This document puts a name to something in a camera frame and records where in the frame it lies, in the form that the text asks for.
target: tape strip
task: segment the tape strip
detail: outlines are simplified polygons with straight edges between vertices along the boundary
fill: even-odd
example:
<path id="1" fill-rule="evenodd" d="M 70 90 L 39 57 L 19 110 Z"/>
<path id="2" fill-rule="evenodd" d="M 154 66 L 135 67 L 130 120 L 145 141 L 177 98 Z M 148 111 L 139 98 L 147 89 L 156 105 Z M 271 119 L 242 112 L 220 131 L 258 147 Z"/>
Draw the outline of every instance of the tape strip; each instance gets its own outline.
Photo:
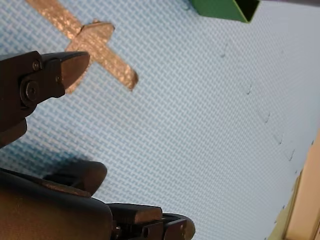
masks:
<path id="1" fill-rule="evenodd" d="M 139 79 L 137 73 L 106 45 L 114 31 L 111 23 L 95 21 L 82 26 L 57 0 L 26 0 L 26 2 L 71 40 L 65 49 L 66 52 L 89 52 L 91 56 L 89 66 L 93 62 L 98 62 L 128 89 L 132 90 L 136 86 Z M 66 92 L 72 93 L 83 76 Z"/>

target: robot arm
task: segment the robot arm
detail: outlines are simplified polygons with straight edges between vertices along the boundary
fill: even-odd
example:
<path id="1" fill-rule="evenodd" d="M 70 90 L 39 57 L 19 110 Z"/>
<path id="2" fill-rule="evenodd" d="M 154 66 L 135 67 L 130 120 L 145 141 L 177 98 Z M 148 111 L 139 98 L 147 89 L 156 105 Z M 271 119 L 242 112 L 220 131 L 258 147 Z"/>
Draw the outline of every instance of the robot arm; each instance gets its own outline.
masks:
<path id="1" fill-rule="evenodd" d="M 65 94 L 88 66 L 86 52 L 0 56 L 0 148 L 27 130 L 37 104 Z M 191 219 L 160 207 L 103 203 L 92 195 L 107 174 L 72 163 L 43 179 L 0 168 L 1 240 L 191 240 Z"/>

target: metal fastener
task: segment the metal fastener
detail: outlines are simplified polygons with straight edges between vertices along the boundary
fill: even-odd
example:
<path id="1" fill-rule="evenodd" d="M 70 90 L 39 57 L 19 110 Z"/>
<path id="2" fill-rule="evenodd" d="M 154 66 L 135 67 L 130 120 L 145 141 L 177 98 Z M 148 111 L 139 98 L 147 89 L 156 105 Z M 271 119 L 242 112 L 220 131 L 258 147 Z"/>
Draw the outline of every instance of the metal fastener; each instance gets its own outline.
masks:
<path id="1" fill-rule="evenodd" d="M 35 60 L 32 63 L 32 68 L 33 68 L 34 71 L 38 71 L 40 69 L 40 62 L 38 60 Z"/>
<path id="2" fill-rule="evenodd" d="M 28 82 L 25 88 L 25 96 L 28 98 L 28 100 L 32 102 L 37 100 L 38 93 L 39 93 L 39 86 L 37 82 L 35 81 Z"/>

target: green object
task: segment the green object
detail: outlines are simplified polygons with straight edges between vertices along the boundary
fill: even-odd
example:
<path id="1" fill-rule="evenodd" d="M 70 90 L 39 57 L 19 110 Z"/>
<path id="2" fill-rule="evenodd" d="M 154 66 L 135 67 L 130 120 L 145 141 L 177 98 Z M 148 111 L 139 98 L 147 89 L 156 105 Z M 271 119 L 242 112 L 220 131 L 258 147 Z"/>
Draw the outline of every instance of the green object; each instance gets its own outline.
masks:
<path id="1" fill-rule="evenodd" d="M 250 23 L 258 0 L 190 0 L 196 11 L 206 17 Z"/>

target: light blue textured mat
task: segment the light blue textured mat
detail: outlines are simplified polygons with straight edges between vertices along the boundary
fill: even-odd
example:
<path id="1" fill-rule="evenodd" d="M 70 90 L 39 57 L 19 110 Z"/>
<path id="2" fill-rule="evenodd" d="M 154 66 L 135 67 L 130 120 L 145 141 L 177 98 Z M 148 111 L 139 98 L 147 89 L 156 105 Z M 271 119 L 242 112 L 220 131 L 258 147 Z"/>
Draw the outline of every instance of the light blue textured mat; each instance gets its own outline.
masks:
<path id="1" fill-rule="evenodd" d="M 103 162 L 95 197 L 192 218 L 196 240 L 263 240 L 287 204 L 320 120 L 320 8 L 263 2 L 251 24 L 183 0 L 62 0 L 139 75 L 129 92 L 93 64 L 72 95 L 27 118 L 0 166 L 42 176 Z M 0 55 L 69 40 L 23 0 L 0 1 Z"/>

